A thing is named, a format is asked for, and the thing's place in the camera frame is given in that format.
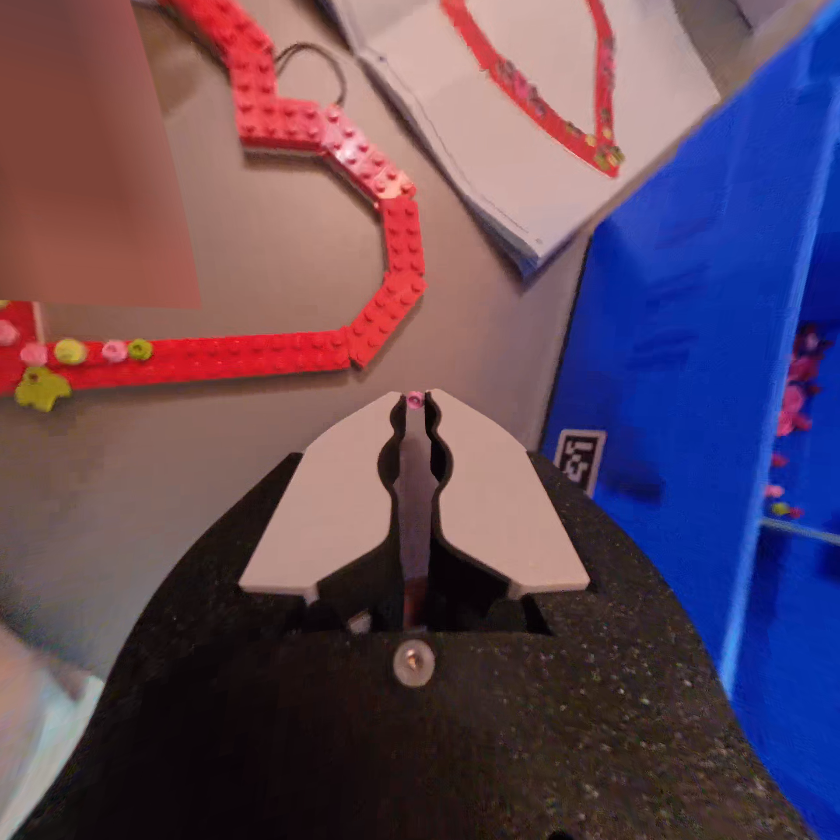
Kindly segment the red brick heart frame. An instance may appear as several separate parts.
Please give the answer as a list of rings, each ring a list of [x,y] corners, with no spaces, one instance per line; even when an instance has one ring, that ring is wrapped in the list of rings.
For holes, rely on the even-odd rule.
[[[343,110],[345,81],[335,103],[282,97],[281,67],[304,49],[298,43],[277,51],[266,32],[237,2],[159,2],[178,25],[201,39],[220,59],[230,79],[238,138],[246,152],[298,154],[330,165],[376,212],[383,233],[385,272],[372,299],[348,325],[327,331],[151,341],[151,360],[128,358],[108,364],[104,342],[86,342],[87,360],[77,366],[56,362],[56,342],[44,340],[39,304],[2,301],[2,319],[12,322],[20,341],[1,349],[1,394],[14,390],[27,368],[19,351],[29,342],[49,347],[47,368],[69,382],[72,393],[128,386],[245,380],[275,375],[364,368],[380,352],[425,293],[425,261],[416,187],[408,175],[372,143]]]

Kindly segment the pile of pink bricks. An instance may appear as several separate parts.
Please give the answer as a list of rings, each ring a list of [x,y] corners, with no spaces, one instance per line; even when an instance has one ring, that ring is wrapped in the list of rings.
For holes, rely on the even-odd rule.
[[[815,321],[805,321],[796,330],[775,428],[770,459],[772,476],[786,469],[791,462],[787,454],[790,446],[785,444],[779,448],[778,444],[809,433],[813,428],[813,403],[823,391],[818,378],[826,353],[833,345],[834,340],[827,336],[826,327]]]

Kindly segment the lime flower brick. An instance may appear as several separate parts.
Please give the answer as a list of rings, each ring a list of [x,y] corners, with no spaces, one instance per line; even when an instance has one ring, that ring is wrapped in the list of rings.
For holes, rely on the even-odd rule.
[[[14,390],[15,403],[40,413],[50,413],[61,400],[71,398],[72,388],[65,377],[45,366],[25,368]]]

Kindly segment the blue plastic bin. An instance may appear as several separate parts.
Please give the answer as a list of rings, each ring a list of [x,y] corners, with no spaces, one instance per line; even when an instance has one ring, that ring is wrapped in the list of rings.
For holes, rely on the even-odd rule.
[[[839,20],[595,231],[542,444],[658,567],[766,768],[838,838]],[[773,476],[798,326],[834,340]]]

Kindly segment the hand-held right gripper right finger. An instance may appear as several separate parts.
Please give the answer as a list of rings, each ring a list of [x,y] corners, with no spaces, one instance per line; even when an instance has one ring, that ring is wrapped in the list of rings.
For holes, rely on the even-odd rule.
[[[427,435],[443,453],[433,513],[443,547],[508,600],[591,584],[528,450],[504,427],[441,389],[426,392]]]

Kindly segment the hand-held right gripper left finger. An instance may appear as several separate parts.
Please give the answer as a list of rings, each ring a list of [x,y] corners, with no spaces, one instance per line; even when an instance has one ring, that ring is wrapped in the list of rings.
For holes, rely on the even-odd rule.
[[[312,604],[327,594],[328,578],[385,545],[393,495],[380,456],[400,440],[392,413],[403,407],[402,394],[387,392],[305,449],[239,578],[244,592]]]

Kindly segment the grey desk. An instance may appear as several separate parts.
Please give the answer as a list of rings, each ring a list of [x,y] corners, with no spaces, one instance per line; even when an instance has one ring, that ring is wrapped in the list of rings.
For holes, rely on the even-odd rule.
[[[2,400],[2,618],[108,675],[174,564],[290,452],[385,392],[440,387],[529,448],[543,429],[586,238],[517,271],[372,88],[314,2],[243,2],[278,47],[340,61],[346,109],[417,187],[428,284],[364,370]],[[133,10],[192,241],[198,310],[48,308],[55,336],[171,339],[334,329],[382,282],[372,209],[319,161],[246,158],[224,70]]]

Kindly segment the white instruction booklet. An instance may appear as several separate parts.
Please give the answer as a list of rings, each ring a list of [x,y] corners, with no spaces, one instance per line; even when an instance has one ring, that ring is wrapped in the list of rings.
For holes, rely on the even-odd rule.
[[[319,2],[523,278],[718,105],[673,2]]]

